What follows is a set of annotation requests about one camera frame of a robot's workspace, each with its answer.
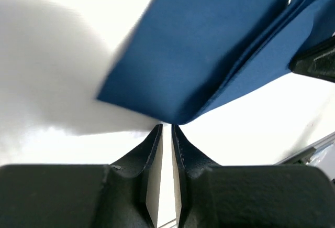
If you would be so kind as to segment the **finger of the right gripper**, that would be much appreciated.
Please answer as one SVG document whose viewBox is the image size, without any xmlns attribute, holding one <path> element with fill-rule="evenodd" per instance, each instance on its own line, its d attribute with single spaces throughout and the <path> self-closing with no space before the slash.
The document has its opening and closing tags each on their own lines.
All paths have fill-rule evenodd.
<svg viewBox="0 0 335 228">
<path fill-rule="evenodd" d="M 297 54 L 289 69 L 295 74 L 334 83 L 334 36 Z"/>
</svg>

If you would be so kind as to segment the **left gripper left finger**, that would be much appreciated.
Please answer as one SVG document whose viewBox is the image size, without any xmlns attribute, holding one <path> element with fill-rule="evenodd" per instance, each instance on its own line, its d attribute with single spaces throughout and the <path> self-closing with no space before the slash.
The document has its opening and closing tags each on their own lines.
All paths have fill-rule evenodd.
<svg viewBox="0 0 335 228">
<path fill-rule="evenodd" d="M 112 164 L 1 166 L 1 227 L 156 227 L 162 132 Z"/>
</svg>

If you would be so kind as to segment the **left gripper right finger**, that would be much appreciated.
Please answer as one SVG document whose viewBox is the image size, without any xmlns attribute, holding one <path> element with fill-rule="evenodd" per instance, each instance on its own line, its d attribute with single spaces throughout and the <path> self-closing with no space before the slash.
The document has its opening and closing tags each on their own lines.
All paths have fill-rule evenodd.
<svg viewBox="0 0 335 228">
<path fill-rule="evenodd" d="M 334 227 L 334 181 L 306 165 L 222 166 L 172 126 L 178 227 Z"/>
</svg>

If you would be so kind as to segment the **blue paper napkin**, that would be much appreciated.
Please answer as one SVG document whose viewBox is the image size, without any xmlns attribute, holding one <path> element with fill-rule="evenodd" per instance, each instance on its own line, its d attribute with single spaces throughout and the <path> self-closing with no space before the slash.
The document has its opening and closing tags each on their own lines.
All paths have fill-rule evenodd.
<svg viewBox="0 0 335 228">
<path fill-rule="evenodd" d="M 289 73 L 333 31 L 334 0 L 153 0 L 98 99 L 186 124 Z"/>
</svg>

